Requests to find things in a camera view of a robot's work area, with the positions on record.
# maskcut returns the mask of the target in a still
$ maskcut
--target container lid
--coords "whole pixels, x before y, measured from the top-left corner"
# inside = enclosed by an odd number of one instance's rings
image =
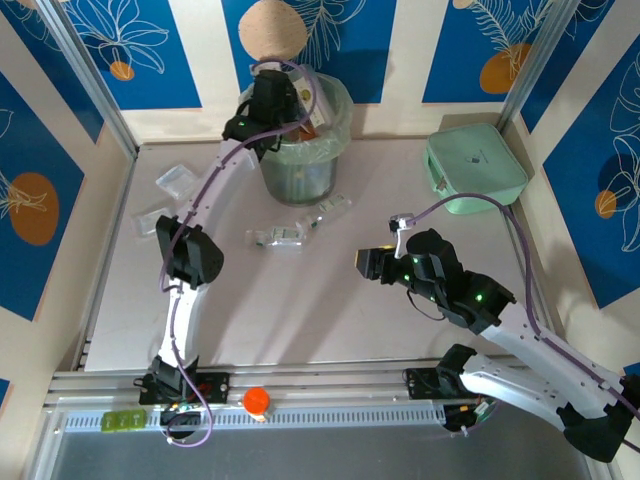
[[[261,387],[247,390],[242,400],[244,409],[252,415],[263,415],[269,409],[270,402],[269,394]]]
[[[490,194],[528,181],[498,130],[488,123],[434,133],[427,148],[457,192]]]

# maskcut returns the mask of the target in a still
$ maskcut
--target cable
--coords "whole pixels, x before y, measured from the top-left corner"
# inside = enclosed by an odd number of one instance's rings
[[[209,188],[211,187],[211,184],[213,183],[213,181],[216,179],[216,177],[218,176],[218,174],[225,168],[226,164],[236,155],[236,153],[238,153],[239,151],[241,151],[242,149],[244,149],[247,145],[250,145],[254,142],[257,142],[258,140],[262,140],[264,138],[268,138],[268,137],[273,137],[273,136],[278,136],[278,135],[284,135],[285,133],[288,133],[296,128],[301,127],[302,125],[304,125],[310,118],[311,118],[311,114],[313,113],[313,110],[316,107],[316,86],[315,83],[312,81],[311,77],[309,76],[309,74],[307,73],[307,71],[304,68],[301,68],[299,65],[290,62],[288,60],[280,60],[278,58],[265,58],[262,61],[260,61],[259,63],[257,63],[256,65],[253,66],[253,68],[257,67],[258,65],[262,65],[263,63],[267,63],[267,62],[279,62],[283,65],[287,65],[291,68],[293,68],[294,70],[298,70],[300,72],[300,74],[305,78],[305,80],[307,81],[307,83],[309,84],[309,86],[311,87],[311,107],[309,108],[309,110],[307,111],[307,113],[305,115],[303,115],[303,117],[298,120],[298,122],[294,122],[288,126],[284,126],[282,128],[278,128],[275,130],[271,130],[268,132],[263,132],[263,133],[259,133],[257,135],[254,135],[250,138],[248,138],[247,140],[239,143],[238,145],[236,145],[234,148],[231,149],[231,151],[229,153],[227,153],[224,158],[220,161],[220,164],[215,168],[215,170],[211,173],[211,175],[209,175],[209,177],[207,178],[207,180],[204,182],[202,189],[200,190],[200,193],[198,193],[198,195],[196,196],[195,200],[193,201],[193,204],[191,205],[191,210],[189,210],[189,212],[187,213],[185,219],[183,220],[182,224],[178,227],[178,230],[176,231],[176,233],[173,235],[173,237],[171,238],[171,243],[169,244],[169,249],[167,251],[167,255],[165,256],[163,262],[162,262],[162,269],[160,270],[160,278],[158,280],[158,284],[160,286],[160,291],[162,291],[163,293],[169,292],[170,290],[174,290],[174,289],[178,289],[178,297],[176,298],[175,303],[173,304],[173,310],[171,312],[171,319],[169,320],[169,335],[171,337],[171,349],[173,350],[173,354],[175,356],[176,359],[176,364],[178,367],[178,370],[180,371],[180,374],[184,377],[185,381],[187,382],[187,384],[189,385],[189,387],[193,390],[193,392],[196,394],[196,396],[198,397],[198,400],[200,401],[200,403],[202,403],[202,405],[205,407],[206,412],[207,412],[207,417],[209,420],[209,424],[207,425],[207,432],[205,434],[205,436],[194,443],[176,443],[175,440],[173,439],[173,437],[169,436],[170,432],[167,432],[167,440],[169,441],[169,443],[177,446],[177,447],[182,447],[182,448],[192,448],[192,447],[198,447],[202,444],[204,444],[209,437],[211,436],[211,431],[213,430],[213,414],[211,413],[211,407],[209,406],[209,403],[207,402],[206,398],[204,397],[204,395],[200,392],[200,390],[198,390],[198,388],[195,386],[194,382],[191,380],[191,378],[189,378],[189,375],[186,372],[186,369],[182,363],[182,359],[180,358],[180,351],[178,349],[178,346],[176,345],[176,337],[175,337],[175,320],[176,320],[176,312],[177,312],[177,308],[178,308],[178,304],[180,303],[180,298],[182,295],[182,286],[183,283],[180,282],[179,285],[171,285],[171,286],[164,286],[164,277],[166,275],[167,272],[167,268],[169,267],[169,263],[171,262],[171,259],[173,258],[173,250],[176,246],[176,244],[178,243],[178,239],[181,237],[182,233],[184,232],[185,228],[187,227],[187,225],[189,224],[189,222],[191,221],[191,219],[196,215],[197,211],[198,211],[198,207],[200,206],[200,202],[202,201],[202,199],[204,198],[204,196],[206,195],[207,191],[209,190]]]
[[[543,343],[545,343],[552,350],[554,350],[556,353],[560,354],[562,357],[567,359],[574,366],[576,366],[577,368],[582,370],[585,374],[587,374],[589,377],[591,377],[591,379],[594,380],[599,386],[601,386],[601,388],[605,388],[605,387],[602,387],[602,385],[604,383],[606,383],[604,378],[602,378],[596,372],[591,370],[589,367],[587,367],[585,364],[583,364],[580,360],[575,358],[569,352],[565,351],[562,347],[560,347],[559,345],[556,345],[555,342],[552,342],[551,340],[546,338],[544,335],[542,335],[542,330],[541,330],[540,326],[538,325],[538,322],[536,321],[535,315],[533,313],[533,270],[532,270],[532,267],[531,267],[531,250],[529,248],[529,242],[527,241],[527,238],[526,238],[526,236],[524,234],[524,230],[522,229],[522,226],[520,225],[520,223],[518,222],[516,217],[513,215],[513,213],[511,213],[511,211],[507,207],[502,205],[497,200],[494,200],[493,198],[488,197],[486,195],[482,195],[481,193],[457,193],[455,195],[451,195],[450,197],[444,198],[444,199],[440,200],[439,202],[436,202],[435,204],[433,204],[431,207],[427,208],[421,214],[416,215],[415,217],[413,217],[410,220],[408,220],[407,223],[409,225],[416,225],[420,220],[422,220],[424,217],[426,217],[427,215],[432,213],[434,210],[440,208],[445,203],[450,202],[452,200],[459,199],[459,198],[478,198],[480,200],[484,200],[486,202],[489,202],[489,203],[495,205],[496,207],[498,207],[498,209],[502,212],[502,214],[509,219],[509,221],[511,222],[511,224],[513,225],[513,227],[516,230],[516,234],[518,235],[518,240],[520,241],[520,246],[522,247],[522,251],[524,253],[524,261],[525,261],[525,309],[526,309],[526,312],[527,312],[527,318],[529,319],[529,325],[531,326],[531,329],[536,334],[536,336],[538,336],[540,338],[540,340]],[[608,388],[606,388],[606,390],[617,401],[622,403],[638,420],[640,420],[640,411],[638,411],[638,409],[635,408],[626,398],[624,398],[615,388],[613,388],[612,386],[609,386]],[[627,445],[628,447],[632,448],[633,450],[640,451],[640,448],[637,447],[636,445],[633,445],[631,442],[625,441],[625,445]]]
[[[424,312],[422,310],[420,310],[417,306],[416,306],[416,302],[413,300],[413,297],[411,296],[411,290],[407,289],[407,297],[409,298],[409,303],[411,303],[411,306],[413,308],[415,308],[418,312],[420,312],[421,314],[423,314],[425,317],[430,318],[433,321],[436,322],[441,322],[442,320],[444,320],[444,315],[440,318],[436,318],[433,317],[431,315],[429,315],[427,312]]]

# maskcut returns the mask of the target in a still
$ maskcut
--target clear plastic piece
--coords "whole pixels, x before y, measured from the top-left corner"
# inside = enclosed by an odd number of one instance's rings
[[[156,180],[156,185],[176,200],[193,190],[198,177],[184,165],[176,165]]]
[[[310,230],[317,229],[320,225],[324,225],[341,217],[349,208],[352,202],[349,197],[342,194],[333,195],[315,205],[309,213],[296,221],[296,226],[306,234]]]
[[[133,224],[133,231],[136,237],[140,239],[152,237],[153,234],[156,233],[156,222],[162,215],[166,217],[173,217],[173,208],[169,205],[163,205],[151,211],[132,215],[131,222]]]
[[[271,227],[269,230],[247,230],[245,243],[258,247],[299,250],[306,240],[305,235],[295,227]]]

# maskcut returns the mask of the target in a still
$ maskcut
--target mint green box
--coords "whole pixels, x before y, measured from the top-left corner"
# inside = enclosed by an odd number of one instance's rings
[[[436,132],[427,140],[424,164],[438,196],[482,193],[503,205],[515,202],[529,179],[493,125],[479,123]],[[445,204],[455,214],[495,208],[477,198]]]

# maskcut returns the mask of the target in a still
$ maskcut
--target clear plastic bag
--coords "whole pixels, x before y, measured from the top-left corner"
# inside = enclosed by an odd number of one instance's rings
[[[278,152],[267,152],[261,162],[269,193],[289,205],[311,205],[331,193],[335,184],[338,156],[351,141],[353,101],[337,78],[318,74],[334,113],[333,125],[312,140],[282,141]],[[241,101],[249,98],[251,88]]]

